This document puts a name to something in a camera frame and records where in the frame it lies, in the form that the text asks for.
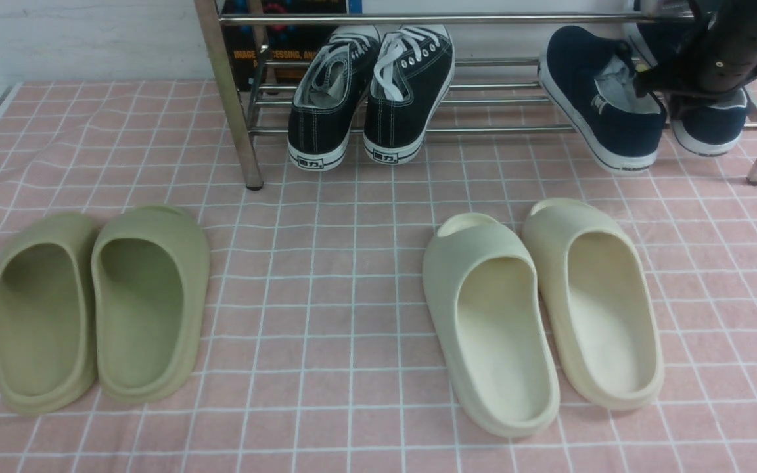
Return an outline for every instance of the shoe rack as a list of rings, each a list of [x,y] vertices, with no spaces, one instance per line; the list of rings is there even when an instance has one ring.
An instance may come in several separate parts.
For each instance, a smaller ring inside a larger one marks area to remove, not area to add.
[[[286,139],[287,127],[261,126],[258,123],[258,112],[265,107],[288,107],[293,94],[297,89],[294,85],[276,84],[273,81],[273,70],[277,67],[306,67],[308,62],[282,62],[270,57],[270,48],[267,42],[267,25],[294,24],[294,25],[342,25],[342,24],[622,24],[640,22],[684,22],[690,21],[691,16],[679,15],[675,17],[645,18],[640,14],[633,13],[567,13],[567,12],[535,12],[535,13],[510,13],[510,14],[435,14],[435,15],[397,15],[397,14],[277,14],[266,15],[262,12],[262,0],[249,0],[250,13],[221,15],[219,14],[216,0],[195,0],[195,8],[198,11],[200,27],[204,33],[204,40],[216,83],[220,92],[223,109],[229,124],[229,131],[238,152],[238,160],[241,165],[241,173],[244,175],[244,185],[250,191],[260,191],[264,186],[262,173],[256,161],[256,152],[253,148],[253,137],[268,137],[268,135],[281,135]],[[223,30],[225,26],[252,27],[256,40],[256,67],[253,87],[250,90],[246,108],[241,104],[241,96],[235,89],[235,81],[232,77],[229,57],[225,42],[223,42]],[[492,58],[492,59],[465,59],[457,60],[456,66],[537,66],[538,58]],[[537,81],[509,81],[508,83],[463,83],[456,80],[451,84],[452,91],[491,91],[491,90],[536,90],[540,89]],[[752,112],[749,114],[745,129],[757,131],[757,100],[749,96]],[[520,106],[532,104],[550,104],[549,99],[540,93],[537,96],[510,97],[504,99],[446,99],[442,105],[448,107],[463,106]],[[571,125],[535,125],[535,126],[495,126],[482,128],[429,127],[429,134],[451,135],[511,135],[528,133],[564,133],[574,131]],[[749,185],[757,185],[757,159],[747,174]]]

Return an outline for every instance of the white rubber sole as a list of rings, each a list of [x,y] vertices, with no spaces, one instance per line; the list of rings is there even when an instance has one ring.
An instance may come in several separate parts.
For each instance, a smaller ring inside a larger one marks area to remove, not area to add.
[[[446,94],[448,93],[448,87],[450,87],[451,81],[454,78],[455,54],[456,50],[454,49],[453,42],[451,43],[451,68],[448,70],[446,80],[442,84],[440,95],[438,95],[438,99],[434,101],[432,110],[430,110],[430,113],[428,114],[428,119],[426,120],[426,123],[424,123],[423,132],[420,133],[420,135],[411,144],[398,148],[387,148],[384,146],[379,146],[372,141],[367,140],[367,136],[364,135],[364,147],[367,148],[367,156],[370,156],[370,159],[378,162],[378,164],[405,164],[406,162],[411,161],[411,159],[413,159],[414,156],[416,156],[417,153],[420,152],[420,148],[423,147],[423,141],[426,138],[426,132],[428,129],[428,124],[430,123],[430,119],[432,119],[434,113],[436,112],[436,109],[441,104],[442,99],[444,99]]]
[[[337,168],[343,162],[343,156],[346,154],[346,145],[349,144],[349,134],[350,131],[347,131],[343,141],[334,150],[322,154],[303,153],[291,146],[291,143],[288,143],[288,157],[291,158],[293,164],[297,165],[297,168],[304,171],[319,173],[320,171]]]
[[[676,138],[676,141],[678,141],[680,146],[682,146],[689,152],[700,156],[705,156],[706,158],[714,158],[715,156],[721,156],[728,153],[730,150],[732,150],[733,147],[735,147],[736,144],[738,144],[738,141],[740,141],[741,139],[741,135],[738,134],[738,137],[730,141],[729,143],[724,143],[721,145],[703,143],[702,141],[697,140],[697,138],[694,138],[688,134],[688,131],[685,130],[685,126],[682,125],[681,120],[670,120],[670,129],[673,129],[674,137]]]
[[[574,129],[583,135],[586,143],[589,145],[589,149],[592,151],[593,158],[602,168],[610,173],[618,174],[622,176],[631,176],[633,174],[643,173],[647,171],[650,166],[656,162],[656,156],[658,156],[658,143],[657,150],[646,156],[638,156],[632,158],[631,156],[621,156],[616,153],[607,150],[600,141],[595,137],[595,132],[592,131],[591,126],[581,116],[581,114],[571,105],[571,102],[559,89],[559,86],[553,80],[550,69],[547,68],[547,58],[545,53],[539,56],[539,83],[541,87],[547,93],[547,96],[561,108],[565,113],[565,116],[570,120]]]

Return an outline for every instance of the cream slide sandal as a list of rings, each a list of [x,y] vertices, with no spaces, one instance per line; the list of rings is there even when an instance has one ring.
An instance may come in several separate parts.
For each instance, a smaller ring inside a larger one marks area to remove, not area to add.
[[[52,215],[0,254],[0,392],[16,413],[60,409],[95,381],[96,236],[86,215]]]
[[[204,231],[174,207],[130,210],[99,233],[92,269],[104,392],[131,403],[174,393],[197,359],[210,278]]]
[[[463,410],[503,437],[544,429],[559,385],[522,241],[483,214],[448,219],[423,260],[428,309]]]
[[[654,400],[664,380],[639,254],[618,224],[570,198],[538,202],[522,228],[565,375],[607,409]]]

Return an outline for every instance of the shoe insole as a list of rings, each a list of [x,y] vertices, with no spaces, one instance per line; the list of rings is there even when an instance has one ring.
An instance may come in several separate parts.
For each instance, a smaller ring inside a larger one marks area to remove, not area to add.
[[[604,233],[579,236],[568,253],[574,332],[589,374],[612,393],[642,389],[656,366],[649,297],[634,258]]]
[[[550,400],[534,273],[525,261],[495,258],[469,273],[457,300],[457,336],[472,383],[493,416],[538,417]]]
[[[0,365],[19,395],[43,395],[72,374],[81,335],[75,265],[43,243],[18,254],[0,280]]]
[[[118,386],[147,386],[177,347],[183,288],[172,258],[146,240],[120,239],[101,252],[105,371]]]

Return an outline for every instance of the navy blue sneaker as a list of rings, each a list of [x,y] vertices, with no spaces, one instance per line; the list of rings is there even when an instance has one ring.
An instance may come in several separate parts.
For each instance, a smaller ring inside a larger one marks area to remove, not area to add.
[[[639,12],[640,0],[629,1],[629,10]],[[624,24],[627,42],[651,67],[675,56],[690,30],[688,24]],[[740,89],[732,99],[696,108],[681,120],[670,120],[670,128],[686,150],[700,156],[720,156],[738,144],[748,111],[746,93]]]
[[[595,161],[618,174],[656,161],[667,113],[652,93],[637,98],[633,52],[579,26],[557,30],[539,57],[539,81],[586,139]]]

